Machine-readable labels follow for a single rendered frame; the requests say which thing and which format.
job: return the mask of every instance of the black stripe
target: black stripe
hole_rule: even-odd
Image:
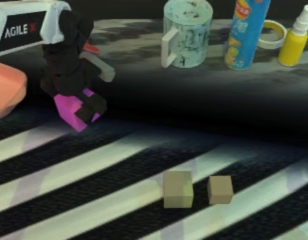
[[[104,197],[216,146],[214,141],[185,141],[144,150],[85,179],[0,212],[0,236]]]
[[[116,124],[98,124],[82,133],[72,133],[31,151],[0,162],[0,185],[45,169],[93,149],[115,142],[132,129]]]
[[[215,173],[215,175],[231,175],[234,192],[237,193],[297,162],[304,155],[298,151],[267,151],[259,154],[257,157],[234,163]],[[194,184],[194,194],[192,208],[164,209],[163,200],[161,199],[72,239],[139,239],[208,207],[207,179]]]
[[[308,221],[308,184],[277,203],[205,239],[274,239],[306,221]]]
[[[55,118],[50,111],[37,109],[16,109],[9,116],[0,119],[0,140],[36,128]]]

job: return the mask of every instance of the tape roll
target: tape roll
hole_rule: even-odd
[[[265,20],[263,28],[269,28],[269,29],[273,29],[274,31],[276,31],[279,36],[279,39],[276,41],[268,41],[268,40],[259,38],[257,46],[262,49],[280,48],[285,40],[287,29],[279,22],[272,21],[272,20]]]

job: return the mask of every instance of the purple block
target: purple block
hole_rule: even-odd
[[[94,94],[88,88],[84,89],[83,92],[88,97]],[[63,96],[61,94],[58,94],[54,97],[54,101],[59,116],[77,132],[81,132],[87,127],[87,124],[85,124],[80,118],[75,115],[75,112],[77,112],[82,106],[82,101],[80,101],[77,97]],[[96,113],[92,119],[92,122],[94,122],[99,117],[100,115]]]

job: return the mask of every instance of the paint-stained mug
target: paint-stained mug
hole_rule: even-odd
[[[161,64],[192,68],[206,58],[213,8],[206,0],[169,0],[164,7]]]

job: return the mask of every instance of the yellow bottle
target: yellow bottle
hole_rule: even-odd
[[[304,51],[308,40],[308,5],[296,19],[293,27],[288,31],[284,44],[279,51],[278,61],[284,66],[294,66]]]

